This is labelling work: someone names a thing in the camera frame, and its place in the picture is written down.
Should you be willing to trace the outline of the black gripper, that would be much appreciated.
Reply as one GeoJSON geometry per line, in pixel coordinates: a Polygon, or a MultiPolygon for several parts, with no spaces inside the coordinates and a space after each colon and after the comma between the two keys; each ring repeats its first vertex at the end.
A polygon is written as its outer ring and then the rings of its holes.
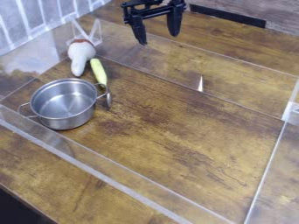
{"type": "Polygon", "coordinates": [[[124,12],[124,22],[130,25],[134,38],[141,45],[146,44],[144,19],[165,15],[169,34],[176,37],[180,33],[185,2],[184,0],[169,0],[162,5],[162,1],[129,0],[120,4],[124,12]]]}

